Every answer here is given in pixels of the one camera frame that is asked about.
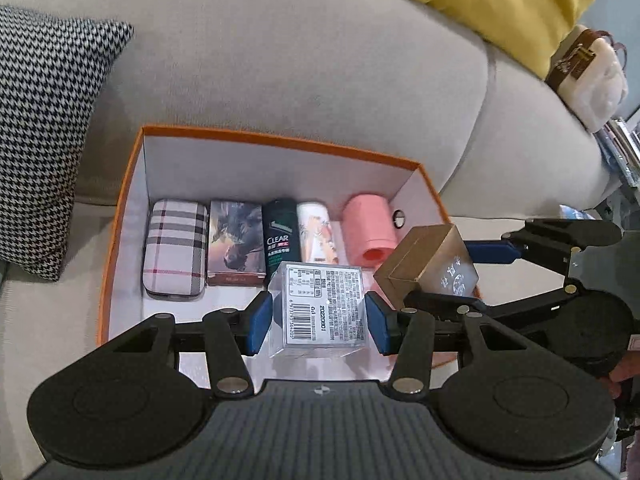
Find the right hand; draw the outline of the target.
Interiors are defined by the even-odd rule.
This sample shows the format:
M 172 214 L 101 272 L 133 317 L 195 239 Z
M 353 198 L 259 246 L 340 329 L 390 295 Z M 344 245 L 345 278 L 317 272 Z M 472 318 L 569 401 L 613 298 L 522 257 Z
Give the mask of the right hand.
M 631 351 L 623 356 L 610 374 L 600 378 L 600 383 L 608 389 L 613 399 L 617 399 L 622 392 L 622 382 L 639 375 L 640 353 Z

